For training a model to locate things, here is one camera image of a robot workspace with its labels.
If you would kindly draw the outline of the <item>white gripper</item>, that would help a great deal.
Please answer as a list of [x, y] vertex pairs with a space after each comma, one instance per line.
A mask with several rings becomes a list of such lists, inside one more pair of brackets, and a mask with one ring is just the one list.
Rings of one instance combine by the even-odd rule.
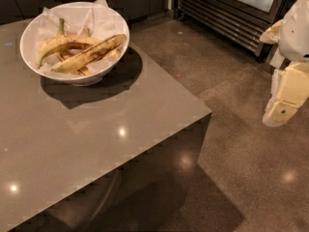
[[277, 55], [292, 62], [283, 71], [274, 71], [271, 98], [263, 116], [266, 126], [279, 127], [309, 98], [309, 0], [296, 0], [282, 19], [266, 29], [260, 41], [276, 44]]

